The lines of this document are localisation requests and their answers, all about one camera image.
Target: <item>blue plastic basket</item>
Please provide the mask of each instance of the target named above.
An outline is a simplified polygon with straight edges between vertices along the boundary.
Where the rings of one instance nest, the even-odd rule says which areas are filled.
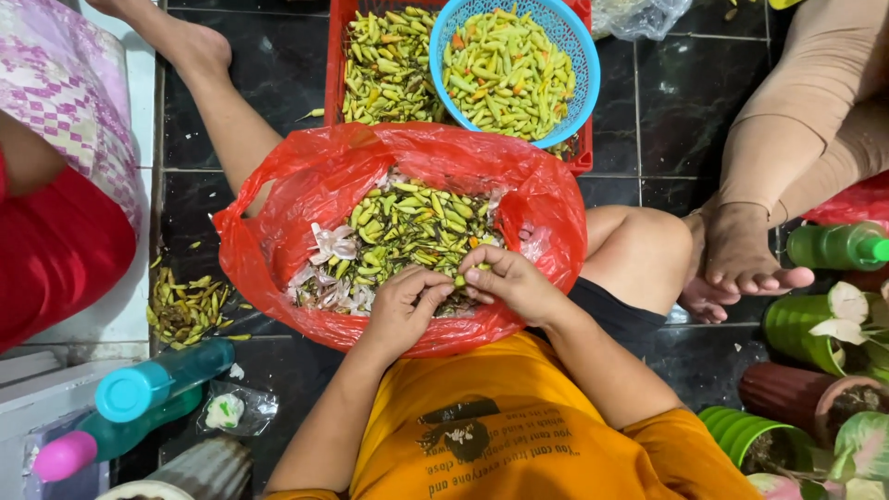
[[[531,11],[531,19],[546,31],[549,40],[571,57],[572,69],[577,75],[574,98],[568,101],[568,116],[546,137],[532,142],[538,148],[548,148],[571,137],[587,121],[599,95],[601,74],[596,46],[589,29],[562,0],[451,0],[438,14],[429,37],[429,69],[438,97],[451,116],[463,128],[481,132],[480,128],[463,116],[448,96],[442,82],[442,54],[457,27],[462,27],[469,17],[482,12],[493,12],[498,7],[509,11],[513,3],[518,4],[518,16]]]

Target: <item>green bottle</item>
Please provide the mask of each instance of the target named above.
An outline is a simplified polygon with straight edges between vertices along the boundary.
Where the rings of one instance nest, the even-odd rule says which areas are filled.
[[[875,222],[802,226],[787,238],[787,254],[810,269],[878,270],[889,261],[889,238]]]

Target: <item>soil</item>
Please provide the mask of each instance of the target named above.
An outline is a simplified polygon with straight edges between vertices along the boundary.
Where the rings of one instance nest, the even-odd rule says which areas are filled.
[[[828,436],[830,442],[837,440],[840,427],[862,411],[877,411],[889,414],[889,398],[884,397],[873,387],[855,386],[843,391],[834,399],[828,410]]]
[[[845,351],[845,363],[841,368],[847,374],[856,374],[868,371],[870,365],[870,356],[860,345],[849,342],[841,342],[837,339],[830,339],[830,349],[834,352],[842,349]]]
[[[745,476],[759,472],[778,473],[792,471],[796,467],[796,451],[793,441],[782,429],[763,432],[747,448],[741,462],[741,472]]]

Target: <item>foot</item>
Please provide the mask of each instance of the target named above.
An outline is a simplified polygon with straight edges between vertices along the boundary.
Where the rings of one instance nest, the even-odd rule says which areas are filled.
[[[704,280],[702,276],[706,245],[704,220],[699,214],[695,214],[685,217],[683,222],[692,232],[693,246],[685,287],[677,303],[701,323],[722,323],[728,319],[728,313],[723,306],[738,302],[741,295],[730,294]]]
[[[228,78],[231,46],[218,31],[178,20],[151,0],[86,0],[94,9],[129,24],[188,83],[193,77]]]
[[[784,270],[768,246],[768,213],[752,203],[720,206],[707,224],[707,283],[729,294],[778,295],[809,286],[807,268]]]

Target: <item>red plastic bag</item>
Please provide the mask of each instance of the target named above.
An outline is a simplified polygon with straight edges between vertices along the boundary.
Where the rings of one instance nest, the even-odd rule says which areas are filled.
[[[820,225],[873,221],[889,230],[889,172],[849,186],[803,218]]]
[[[334,125],[287,136],[247,179],[237,200],[213,216],[220,264],[258,310],[306,337],[347,351],[367,318],[292,305],[284,295],[293,273],[315,252],[310,224],[342,224],[374,182],[398,164],[402,173],[460,194],[510,190],[497,211],[507,248],[521,246],[530,223],[546,228],[548,249],[537,267],[566,292],[587,247],[583,199],[565,164],[518,139],[427,124]],[[260,213],[241,217],[260,186],[277,179]],[[433,319],[406,357],[446,356],[511,335],[524,326],[505,304],[480,305],[471,318]]]

